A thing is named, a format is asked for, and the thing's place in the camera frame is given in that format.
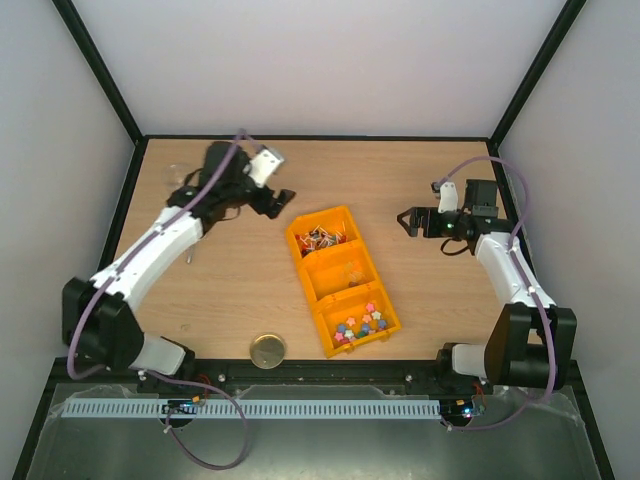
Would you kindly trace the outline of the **yellow lollipop bin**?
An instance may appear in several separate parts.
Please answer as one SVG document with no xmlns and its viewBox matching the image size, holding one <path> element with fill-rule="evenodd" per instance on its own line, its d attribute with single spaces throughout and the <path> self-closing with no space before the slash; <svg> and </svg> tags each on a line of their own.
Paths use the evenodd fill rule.
<svg viewBox="0 0 640 480">
<path fill-rule="evenodd" d="M 349 208 L 345 205 L 296 217 L 285 230 L 285 239 L 295 262 L 304 257 L 361 239 Z"/>
</svg>

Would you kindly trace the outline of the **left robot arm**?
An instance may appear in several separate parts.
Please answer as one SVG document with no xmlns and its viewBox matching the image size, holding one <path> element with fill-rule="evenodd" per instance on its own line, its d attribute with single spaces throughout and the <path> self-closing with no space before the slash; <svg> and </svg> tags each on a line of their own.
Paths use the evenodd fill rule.
<svg viewBox="0 0 640 480">
<path fill-rule="evenodd" d="M 119 258 L 90 279 L 74 277 L 62 291 L 62 334 L 68 375 L 79 380 L 101 369 L 182 373 L 188 347 L 142 330 L 135 313 L 164 272 L 194 248 L 229 210 L 249 206 L 270 219 L 294 198 L 269 179 L 284 162 L 266 146 L 247 153 L 237 140 L 215 141 L 201 167 L 181 176 L 150 228 Z"/>
</svg>

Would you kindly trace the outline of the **yellow star candy bin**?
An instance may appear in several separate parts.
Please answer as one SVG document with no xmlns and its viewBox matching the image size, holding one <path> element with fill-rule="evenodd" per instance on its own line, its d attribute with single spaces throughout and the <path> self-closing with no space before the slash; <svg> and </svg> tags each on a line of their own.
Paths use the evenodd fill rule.
<svg viewBox="0 0 640 480">
<path fill-rule="evenodd" d="M 329 294 L 312 308 L 312 318 L 326 358 L 351 353 L 374 341 L 387 341 L 402 329 L 379 282 Z"/>
</svg>

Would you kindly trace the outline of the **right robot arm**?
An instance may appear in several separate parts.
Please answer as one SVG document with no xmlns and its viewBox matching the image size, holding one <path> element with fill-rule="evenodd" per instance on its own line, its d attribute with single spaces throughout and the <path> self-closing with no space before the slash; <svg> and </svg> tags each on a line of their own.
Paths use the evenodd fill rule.
<svg viewBox="0 0 640 480">
<path fill-rule="evenodd" d="M 524 259 L 513 223 L 499 218 L 497 183 L 469 180 L 463 196 L 450 181 L 433 191 L 438 206 L 412 207 L 398 214 L 398 223 L 411 237 L 463 243 L 485 269 L 502 306 L 486 344 L 443 346 L 438 384 L 455 392 L 473 376 L 494 385 L 562 388 L 577 318 L 544 291 Z"/>
</svg>

